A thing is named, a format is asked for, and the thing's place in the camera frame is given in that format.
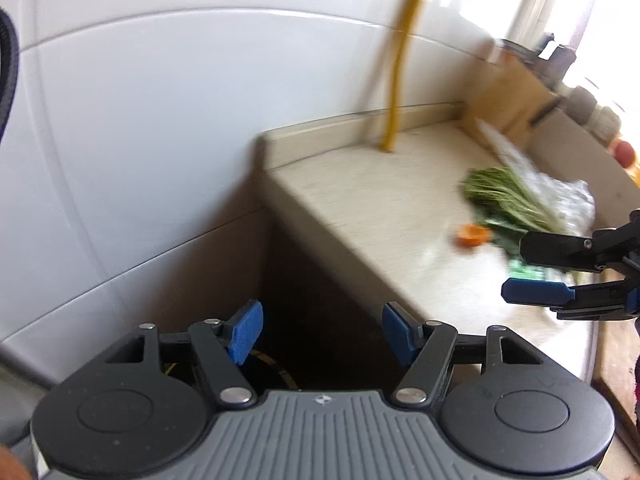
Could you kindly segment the dark green leafy vegetable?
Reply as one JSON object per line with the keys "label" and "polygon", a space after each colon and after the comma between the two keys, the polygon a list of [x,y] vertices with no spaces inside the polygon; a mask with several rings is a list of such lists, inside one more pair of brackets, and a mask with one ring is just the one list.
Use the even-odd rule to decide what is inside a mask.
{"label": "dark green leafy vegetable", "polygon": [[470,169],[459,191],[474,208],[475,221],[491,232],[491,243],[510,259],[521,260],[520,240],[527,232],[562,233],[552,214],[508,167]]}

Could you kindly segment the red tomato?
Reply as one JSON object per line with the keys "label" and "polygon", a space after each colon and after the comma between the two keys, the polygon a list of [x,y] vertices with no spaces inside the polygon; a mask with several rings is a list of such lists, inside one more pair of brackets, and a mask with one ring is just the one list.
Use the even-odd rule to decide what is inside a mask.
{"label": "red tomato", "polygon": [[634,147],[627,141],[618,140],[613,148],[613,156],[616,162],[624,169],[634,166],[636,162],[636,151]]}

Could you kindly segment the orange peel piece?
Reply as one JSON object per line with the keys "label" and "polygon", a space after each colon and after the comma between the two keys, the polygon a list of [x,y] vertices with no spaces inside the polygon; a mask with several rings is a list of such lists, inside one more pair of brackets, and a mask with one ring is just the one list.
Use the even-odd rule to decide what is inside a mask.
{"label": "orange peel piece", "polygon": [[492,239],[491,229],[480,224],[467,223],[459,226],[454,240],[459,247],[473,248],[485,245]]}

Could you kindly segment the large clear plastic bag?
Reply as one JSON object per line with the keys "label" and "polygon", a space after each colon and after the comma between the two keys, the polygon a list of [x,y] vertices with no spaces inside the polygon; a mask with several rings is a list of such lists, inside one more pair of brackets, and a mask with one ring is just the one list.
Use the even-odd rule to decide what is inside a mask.
{"label": "large clear plastic bag", "polygon": [[537,203],[551,231],[570,235],[588,232],[596,218],[596,204],[585,181],[565,182],[550,177],[496,128],[481,119],[475,125],[503,166]]}

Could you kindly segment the wooden knife block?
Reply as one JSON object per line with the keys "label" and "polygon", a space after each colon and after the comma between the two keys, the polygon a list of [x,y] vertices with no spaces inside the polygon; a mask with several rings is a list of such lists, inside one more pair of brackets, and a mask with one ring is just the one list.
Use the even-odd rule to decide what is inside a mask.
{"label": "wooden knife block", "polygon": [[497,62],[483,88],[465,107],[458,127],[474,142],[492,151],[479,122],[495,128],[521,150],[528,148],[534,122],[558,104],[560,96],[510,50],[498,47]]}

